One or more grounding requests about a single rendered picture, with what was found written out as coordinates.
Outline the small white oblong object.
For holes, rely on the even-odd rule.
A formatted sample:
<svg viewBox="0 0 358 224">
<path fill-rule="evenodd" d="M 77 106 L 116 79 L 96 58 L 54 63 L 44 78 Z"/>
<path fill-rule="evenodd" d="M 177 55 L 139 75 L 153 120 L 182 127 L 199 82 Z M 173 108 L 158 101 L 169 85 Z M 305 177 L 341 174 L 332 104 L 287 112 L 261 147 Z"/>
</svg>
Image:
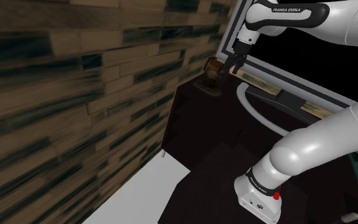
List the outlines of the small white oblong object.
<svg viewBox="0 0 358 224">
<path fill-rule="evenodd" d="M 348 213 L 340 217 L 340 221 L 343 223 L 351 223 L 358 220 L 358 214 L 357 213 Z"/>
</svg>

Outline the brown mug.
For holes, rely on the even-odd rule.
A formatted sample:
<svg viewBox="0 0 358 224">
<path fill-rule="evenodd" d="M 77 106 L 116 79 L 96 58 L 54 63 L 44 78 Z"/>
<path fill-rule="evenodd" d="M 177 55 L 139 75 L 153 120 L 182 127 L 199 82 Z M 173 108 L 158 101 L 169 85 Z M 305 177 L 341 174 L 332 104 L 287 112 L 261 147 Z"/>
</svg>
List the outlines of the brown mug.
<svg viewBox="0 0 358 224">
<path fill-rule="evenodd" d="M 224 63 L 217 57 L 209 57 L 203 67 L 202 80 L 210 87 L 217 87 L 221 82 L 221 70 Z"/>
</svg>

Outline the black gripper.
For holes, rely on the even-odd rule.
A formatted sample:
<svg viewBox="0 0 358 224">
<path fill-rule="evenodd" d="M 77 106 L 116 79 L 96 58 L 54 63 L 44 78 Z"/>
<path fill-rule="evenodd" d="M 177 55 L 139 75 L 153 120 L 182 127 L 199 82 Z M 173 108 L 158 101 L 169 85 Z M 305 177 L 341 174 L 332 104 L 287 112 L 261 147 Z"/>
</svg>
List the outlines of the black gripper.
<svg viewBox="0 0 358 224">
<path fill-rule="evenodd" d="M 228 73 L 233 66 L 233 74 L 237 74 L 238 70 L 244 66 L 244 62 L 251 51 L 251 44 L 236 41 L 233 44 L 233 55 L 228 57 L 224 62 L 223 73 Z"/>
</svg>

